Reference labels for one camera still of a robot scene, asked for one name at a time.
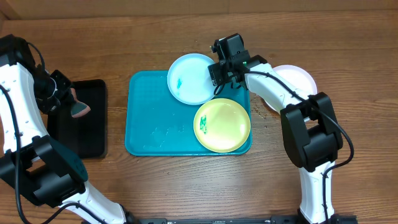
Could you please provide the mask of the black pink sponge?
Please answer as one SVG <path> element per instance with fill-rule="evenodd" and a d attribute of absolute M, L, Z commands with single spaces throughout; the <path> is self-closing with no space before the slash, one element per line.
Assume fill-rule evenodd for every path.
<path fill-rule="evenodd" d="M 74 99 L 74 103 L 71 105 L 71 116 L 73 118 L 79 118 L 89 113 L 91 108 L 87 104 L 77 99 L 75 89 L 71 88 L 70 91 Z"/>

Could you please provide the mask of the light blue plate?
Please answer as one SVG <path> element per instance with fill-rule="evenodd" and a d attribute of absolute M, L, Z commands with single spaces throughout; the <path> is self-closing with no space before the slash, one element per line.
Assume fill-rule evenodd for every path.
<path fill-rule="evenodd" d="M 215 62 L 203 54 L 186 54 L 174 61 L 167 72 L 171 94 L 187 105 L 201 105 L 214 98 L 215 86 L 208 67 Z"/>

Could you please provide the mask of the white plate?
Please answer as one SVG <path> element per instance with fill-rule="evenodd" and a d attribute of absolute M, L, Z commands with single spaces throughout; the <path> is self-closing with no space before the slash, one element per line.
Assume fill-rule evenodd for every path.
<path fill-rule="evenodd" d="M 314 79 L 304 69 L 295 65 L 279 65 L 276 67 L 270 65 L 269 67 L 272 75 L 276 75 L 277 78 L 282 80 L 301 98 L 308 99 L 308 95 L 316 95 L 318 93 Z M 275 80 L 267 78 L 267 84 L 273 84 L 274 90 L 266 90 L 266 93 L 259 94 L 259 96 L 261 96 L 274 111 L 280 113 L 287 105 L 296 105 L 301 102 Z"/>

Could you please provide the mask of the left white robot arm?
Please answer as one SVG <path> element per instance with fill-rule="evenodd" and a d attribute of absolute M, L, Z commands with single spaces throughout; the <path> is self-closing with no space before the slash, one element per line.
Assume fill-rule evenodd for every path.
<path fill-rule="evenodd" d="M 34 50 L 23 38 L 1 38 L 1 178 L 14 189 L 22 222 L 27 223 L 21 204 L 26 199 L 56 213 L 69 210 L 87 223 L 133 223 L 129 211 L 91 185 L 79 156 L 49 135 L 42 114 L 70 108 L 77 118 L 90 108 L 61 72 L 49 73 L 44 62 L 35 62 Z"/>

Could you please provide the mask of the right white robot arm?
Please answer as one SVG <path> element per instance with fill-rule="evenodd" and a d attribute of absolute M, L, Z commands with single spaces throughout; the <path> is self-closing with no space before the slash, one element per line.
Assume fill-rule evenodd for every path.
<path fill-rule="evenodd" d="M 330 98 L 293 86 L 258 55 L 219 61 L 208 70 L 216 94 L 227 83 L 238 82 L 280 114 L 284 149 L 300 173 L 302 222 L 339 223 L 331 202 L 331 172 L 343 138 Z"/>

